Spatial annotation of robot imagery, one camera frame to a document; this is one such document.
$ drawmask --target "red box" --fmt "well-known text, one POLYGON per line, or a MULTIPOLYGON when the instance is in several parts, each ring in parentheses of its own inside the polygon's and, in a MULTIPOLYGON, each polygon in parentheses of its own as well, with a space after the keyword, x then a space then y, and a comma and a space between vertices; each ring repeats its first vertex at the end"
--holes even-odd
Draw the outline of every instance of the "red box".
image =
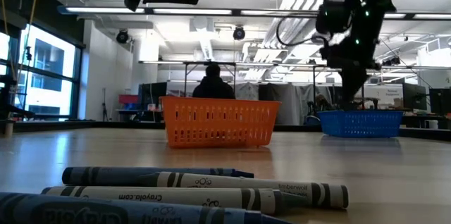
POLYGON ((138 95, 137 94, 119 94, 120 104, 137 104, 138 95))

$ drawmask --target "wooden table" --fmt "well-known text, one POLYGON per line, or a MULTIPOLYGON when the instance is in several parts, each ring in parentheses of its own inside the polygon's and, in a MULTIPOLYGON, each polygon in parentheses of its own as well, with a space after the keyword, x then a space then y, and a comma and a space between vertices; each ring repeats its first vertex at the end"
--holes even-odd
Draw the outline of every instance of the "wooden table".
POLYGON ((293 223, 451 223, 451 144, 275 132, 258 149, 169 149, 164 130, 80 129, 0 140, 0 191, 39 193, 66 166, 234 167, 257 178, 346 185, 347 211, 301 209, 293 223))

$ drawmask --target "window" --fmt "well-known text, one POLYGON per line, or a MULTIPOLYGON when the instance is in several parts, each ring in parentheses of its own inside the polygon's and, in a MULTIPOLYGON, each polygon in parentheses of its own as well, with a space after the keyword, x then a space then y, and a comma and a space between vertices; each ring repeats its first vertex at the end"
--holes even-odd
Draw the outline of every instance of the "window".
POLYGON ((20 40, 18 60, 23 71, 18 93, 22 94, 16 96, 15 105, 37 115, 76 116, 72 107, 77 104, 72 104, 72 100, 78 91, 75 67, 80 64, 80 56, 81 50, 72 44, 28 26, 20 40))
POLYGON ((38 73, 29 74, 25 110, 36 114, 70 115, 73 83, 38 73))
MULTIPOLYGON (((0 65, 0 75, 6 74, 6 66, 0 65)), ((0 82, 0 87, 5 87, 5 83, 0 82)))
POLYGON ((9 54, 9 36, 0 33, 0 58, 8 59, 9 54))
POLYGON ((28 29, 22 31, 20 40, 19 62, 24 65, 46 70, 66 77, 74 77, 75 46, 59 39, 35 26, 31 26, 30 35, 28 29), (30 48, 31 60, 27 61, 27 54, 24 60, 22 55, 25 44, 30 48))
POLYGON ((29 111, 44 115, 59 115, 59 107, 30 105, 29 111))

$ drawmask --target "fluorescent light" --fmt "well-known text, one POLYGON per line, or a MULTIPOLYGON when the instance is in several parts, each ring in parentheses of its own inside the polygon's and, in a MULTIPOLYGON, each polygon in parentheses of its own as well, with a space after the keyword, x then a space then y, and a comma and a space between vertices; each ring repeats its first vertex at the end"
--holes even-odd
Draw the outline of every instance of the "fluorescent light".
POLYGON ((250 81, 235 81, 235 83, 259 83, 258 81, 252 81, 252 80, 250 80, 250 81))
POLYGON ((273 63, 236 63, 237 66, 276 66, 273 63))
POLYGON ((405 13, 386 13, 384 19, 403 19, 406 17, 405 13))
POLYGON ((426 14, 417 13, 414 19, 418 20, 451 20, 451 14, 426 14))
POLYGON ((283 10, 241 10, 241 15, 253 16, 291 16, 293 18, 315 18, 317 11, 283 11, 283 10))
MULTIPOLYGON (((184 80, 168 80, 168 82, 185 82, 184 80)), ((200 82, 200 80, 187 80, 186 82, 200 82)))
POLYGON ((66 7, 71 13, 144 13, 143 8, 137 8, 135 12, 128 8, 97 8, 97 7, 66 7))
POLYGON ((154 14, 175 15, 232 15, 231 10, 226 9, 178 9, 178 8, 155 8, 154 14))
POLYGON ((314 66, 316 66, 316 65, 309 65, 309 64, 279 64, 279 66, 314 67, 314 66))
POLYGON ((140 63, 152 63, 152 64, 171 64, 171 65, 182 65, 183 62, 181 61, 140 61, 140 63))

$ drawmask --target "blue crayon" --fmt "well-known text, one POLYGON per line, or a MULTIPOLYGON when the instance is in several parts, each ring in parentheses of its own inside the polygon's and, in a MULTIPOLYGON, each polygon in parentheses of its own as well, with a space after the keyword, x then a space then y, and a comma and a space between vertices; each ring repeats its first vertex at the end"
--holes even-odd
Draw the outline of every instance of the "blue crayon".
POLYGON ((285 224, 258 211, 0 192, 0 223, 285 224))
POLYGON ((138 178, 155 172, 177 172, 254 178, 253 173, 234 168, 138 168, 138 167, 69 167, 63 172, 66 185, 139 186, 138 178))

